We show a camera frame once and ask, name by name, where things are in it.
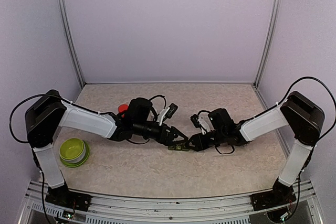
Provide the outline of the green weekly pill organizer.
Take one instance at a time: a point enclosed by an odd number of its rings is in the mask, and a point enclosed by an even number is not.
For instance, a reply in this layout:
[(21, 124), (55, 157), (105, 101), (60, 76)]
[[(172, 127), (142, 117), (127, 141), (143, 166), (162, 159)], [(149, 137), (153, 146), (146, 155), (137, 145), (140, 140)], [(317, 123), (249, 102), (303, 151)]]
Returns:
[(190, 147), (186, 143), (181, 143), (181, 144), (175, 144), (175, 145), (169, 146), (168, 150), (188, 152), (190, 150)]

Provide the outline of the red pill bottle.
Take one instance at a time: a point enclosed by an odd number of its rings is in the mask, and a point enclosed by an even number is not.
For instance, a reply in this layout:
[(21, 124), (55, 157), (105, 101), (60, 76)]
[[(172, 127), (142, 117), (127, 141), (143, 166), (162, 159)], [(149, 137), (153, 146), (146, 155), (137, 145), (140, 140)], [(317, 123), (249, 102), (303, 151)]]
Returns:
[(121, 104), (118, 106), (118, 113), (122, 113), (125, 112), (128, 109), (128, 105), (127, 104)]

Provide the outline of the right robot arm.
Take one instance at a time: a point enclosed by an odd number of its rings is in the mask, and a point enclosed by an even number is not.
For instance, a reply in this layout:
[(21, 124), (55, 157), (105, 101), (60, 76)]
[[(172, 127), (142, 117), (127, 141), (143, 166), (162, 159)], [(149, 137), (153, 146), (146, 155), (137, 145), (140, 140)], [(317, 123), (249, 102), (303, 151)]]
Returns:
[(235, 123), (225, 108), (211, 111), (208, 118), (213, 126), (199, 119), (197, 114), (191, 121), (201, 133), (191, 136), (187, 146), (194, 151), (219, 147), (244, 146), (256, 138), (279, 128), (289, 126), (295, 137), (287, 162), (269, 192), (273, 205), (281, 204), (289, 196), (289, 189), (298, 178), (301, 170), (309, 162), (314, 146), (320, 139), (325, 119), (323, 110), (301, 93), (294, 91), (282, 104), (260, 113), (249, 120)]

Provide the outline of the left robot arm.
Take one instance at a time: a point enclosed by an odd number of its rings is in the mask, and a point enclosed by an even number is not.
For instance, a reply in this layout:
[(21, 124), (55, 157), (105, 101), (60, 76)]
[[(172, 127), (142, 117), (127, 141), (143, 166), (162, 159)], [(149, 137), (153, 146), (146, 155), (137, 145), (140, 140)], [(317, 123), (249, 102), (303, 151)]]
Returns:
[(62, 98), (56, 90), (39, 94), (38, 98), (25, 113), (27, 140), (49, 188), (53, 189), (53, 197), (64, 206), (73, 201), (74, 195), (67, 189), (52, 149), (58, 129), (81, 130), (116, 142), (138, 135), (167, 147), (188, 141), (185, 134), (164, 123), (177, 110), (174, 103), (157, 113), (151, 100), (135, 98), (123, 112), (114, 114), (74, 104)]

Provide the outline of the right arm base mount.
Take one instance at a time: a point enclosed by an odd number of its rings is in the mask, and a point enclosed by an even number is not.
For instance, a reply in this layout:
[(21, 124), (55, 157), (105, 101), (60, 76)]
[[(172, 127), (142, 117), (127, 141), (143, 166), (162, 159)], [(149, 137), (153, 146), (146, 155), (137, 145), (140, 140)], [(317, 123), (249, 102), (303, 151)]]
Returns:
[(250, 198), (254, 211), (282, 206), (297, 200), (295, 193), (292, 191), (283, 194), (274, 190), (252, 194)]

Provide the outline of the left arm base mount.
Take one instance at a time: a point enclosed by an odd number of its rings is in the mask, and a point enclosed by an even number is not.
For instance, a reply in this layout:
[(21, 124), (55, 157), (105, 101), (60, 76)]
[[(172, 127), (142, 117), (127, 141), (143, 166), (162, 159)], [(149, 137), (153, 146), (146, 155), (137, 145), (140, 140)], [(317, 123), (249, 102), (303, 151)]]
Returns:
[(88, 194), (77, 193), (71, 190), (58, 191), (56, 189), (49, 190), (45, 198), (46, 202), (56, 206), (84, 212), (89, 210), (91, 199), (92, 197)]

